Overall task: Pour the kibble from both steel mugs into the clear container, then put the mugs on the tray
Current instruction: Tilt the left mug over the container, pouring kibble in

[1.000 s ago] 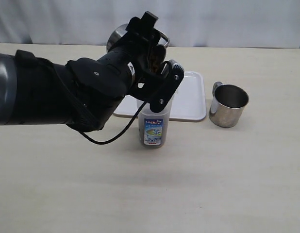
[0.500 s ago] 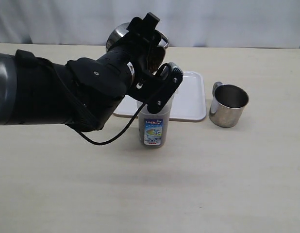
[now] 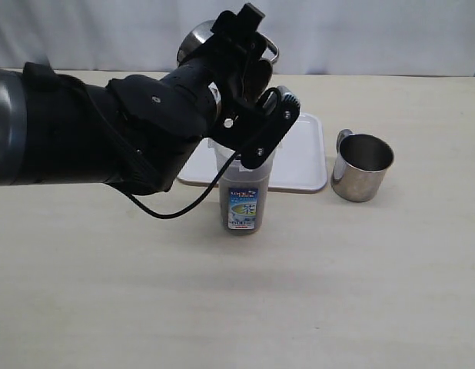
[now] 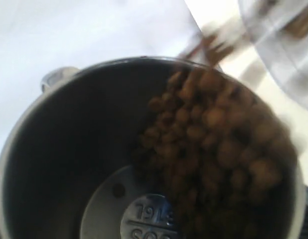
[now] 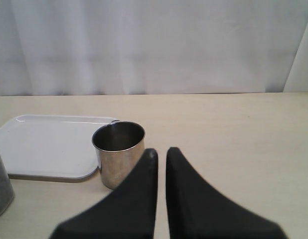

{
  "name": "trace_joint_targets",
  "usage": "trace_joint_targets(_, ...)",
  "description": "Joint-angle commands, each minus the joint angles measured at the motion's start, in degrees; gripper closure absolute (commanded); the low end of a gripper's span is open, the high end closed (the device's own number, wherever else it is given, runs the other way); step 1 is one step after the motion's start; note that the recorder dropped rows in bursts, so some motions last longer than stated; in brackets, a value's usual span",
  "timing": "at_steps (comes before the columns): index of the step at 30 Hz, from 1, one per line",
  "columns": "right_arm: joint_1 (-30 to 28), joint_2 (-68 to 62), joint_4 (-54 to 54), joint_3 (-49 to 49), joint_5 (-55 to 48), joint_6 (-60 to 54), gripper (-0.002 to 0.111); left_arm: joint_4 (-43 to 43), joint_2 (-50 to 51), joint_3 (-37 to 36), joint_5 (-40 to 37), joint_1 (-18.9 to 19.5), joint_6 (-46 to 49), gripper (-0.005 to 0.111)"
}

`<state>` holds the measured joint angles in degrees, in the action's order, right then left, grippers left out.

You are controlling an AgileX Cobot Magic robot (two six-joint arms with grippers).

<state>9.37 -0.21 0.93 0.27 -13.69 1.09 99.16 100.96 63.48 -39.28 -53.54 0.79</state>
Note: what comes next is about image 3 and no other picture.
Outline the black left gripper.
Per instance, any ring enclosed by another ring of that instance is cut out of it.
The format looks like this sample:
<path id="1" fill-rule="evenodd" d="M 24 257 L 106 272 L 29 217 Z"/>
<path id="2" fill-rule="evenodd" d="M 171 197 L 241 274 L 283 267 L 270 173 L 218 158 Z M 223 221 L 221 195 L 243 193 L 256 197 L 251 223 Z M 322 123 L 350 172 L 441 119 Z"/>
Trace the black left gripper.
<path id="1" fill-rule="evenodd" d="M 221 96 L 210 137 L 236 151 L 247 169 L 260 167 L 290 131 L 301 112 L 298 97 L 279 85 L 266 90 L 254 104 L 244 98 L 244 75 L 267 51 L 257 30 L 265 14 L 250 2 L 235 14 L 223 11 L 211 26 L 212 36 L 183 61 L 204 58 Z"/>

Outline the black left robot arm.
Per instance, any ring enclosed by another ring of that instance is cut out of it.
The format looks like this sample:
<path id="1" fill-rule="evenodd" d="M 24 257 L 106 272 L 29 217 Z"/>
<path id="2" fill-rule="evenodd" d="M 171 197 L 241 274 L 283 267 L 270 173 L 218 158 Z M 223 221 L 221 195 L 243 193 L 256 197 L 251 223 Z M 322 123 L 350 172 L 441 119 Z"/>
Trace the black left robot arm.
<path id="1" fill-rule="evenodd" d="M 262 165 L 299 117 L 287 88 L 269 85 L 277 46 L 252 4 L 224 11 L 182 41 L 163 78 L 89 85 L 28 62 L 0 69 L 0 186 L 101 183 L 131 195 L 171 189 L 210 138 Z"/>

